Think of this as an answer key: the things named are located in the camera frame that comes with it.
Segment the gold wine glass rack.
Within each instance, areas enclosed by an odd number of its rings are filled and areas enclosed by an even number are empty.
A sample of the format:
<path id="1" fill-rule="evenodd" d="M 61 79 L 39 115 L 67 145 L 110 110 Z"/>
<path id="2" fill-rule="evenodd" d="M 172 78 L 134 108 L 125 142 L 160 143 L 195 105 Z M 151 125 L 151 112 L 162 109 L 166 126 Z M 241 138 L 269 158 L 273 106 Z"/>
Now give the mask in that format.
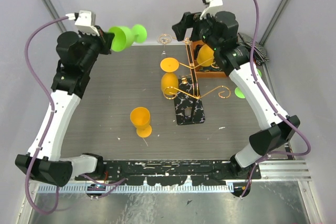
<path id="1" fill-rule="evenodd" d="M 174 72 L 179 80 L 177 95 L 170 99 L 168 96 L 163 95 L 166 99 L 174 101 L 174 111 L 178 125 L 201 124 L 205 122 L 202 98 L 214 91 L 218 91 L 219 98 L 227 99 L 231 95 L 231 90 L 221 85 L 201 94 L 196 75 L 196 68 L 200 65 L 198 63 L 194 65 L 193 63 L 190 39 L 186 38 L 182 43 L 185 44 L 186 48 L 187 64 L 181 63 L 176 59 L 180 64 L 179 68 Z"/>

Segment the clear champagne flute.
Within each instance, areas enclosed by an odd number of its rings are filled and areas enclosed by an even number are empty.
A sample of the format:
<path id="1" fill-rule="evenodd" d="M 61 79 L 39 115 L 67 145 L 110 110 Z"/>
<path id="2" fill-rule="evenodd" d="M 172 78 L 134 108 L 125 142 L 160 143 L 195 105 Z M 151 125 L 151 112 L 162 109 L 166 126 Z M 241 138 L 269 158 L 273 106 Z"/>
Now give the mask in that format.
<path id="1" fill-rule="evenodd" d="M 169 34 L 161 34 L 157 41 L 162 45 L 161 59 L 164 59 L 167 57 L 166 46 L 172 41 L 172 36 Z"/>

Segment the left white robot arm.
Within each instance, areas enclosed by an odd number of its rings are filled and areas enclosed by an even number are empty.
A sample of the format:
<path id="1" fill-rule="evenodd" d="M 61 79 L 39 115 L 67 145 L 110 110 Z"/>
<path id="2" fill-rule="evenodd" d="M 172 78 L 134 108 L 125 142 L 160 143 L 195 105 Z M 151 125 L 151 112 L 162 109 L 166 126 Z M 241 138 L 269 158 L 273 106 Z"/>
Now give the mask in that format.
<path id="1" fill-rule="evenodd" d="M 59 60 L 46 116 L 27 153 L 15 159 L 15 165 L 28 179 L 63 187 L 82 174 L 93 180 L 105 174 L 100 155 L 83 153 L 77 157 L 60 157 L 69 122 L 90 81 L 92 67 L 100 54 L 111 53 L 114 34 L 104 32 L 99 26 L 95 28 L 96 35 L 67 31 L 57 38 Z"/>

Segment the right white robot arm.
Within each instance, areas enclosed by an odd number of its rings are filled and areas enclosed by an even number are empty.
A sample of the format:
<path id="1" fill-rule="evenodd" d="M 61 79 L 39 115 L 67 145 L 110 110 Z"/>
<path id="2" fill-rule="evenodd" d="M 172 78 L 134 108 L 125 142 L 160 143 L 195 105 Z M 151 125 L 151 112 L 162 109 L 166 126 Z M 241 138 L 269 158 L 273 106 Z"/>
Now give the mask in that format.
<path id="1" fill-rule="evenodd" d="M 257 118 L 260 131 L 251 135 L 249 143 L 230 158 L 232 176 L 241 179 L 248 174 L 251 164 L 289 142 L 295 133 L 292 127 L 298 127 L 300 120 L 296 115 L 289 116 L 258 76 L 250 51 L 238 44 L 238 22 L 233 13 L 220 11 L 202 18 L 201 13 L 186 12 L 172 26 L 179 41 L 189 28 L 191 41 L 201 40 L 213 50 L 215 62 L 240 88 Z"/>

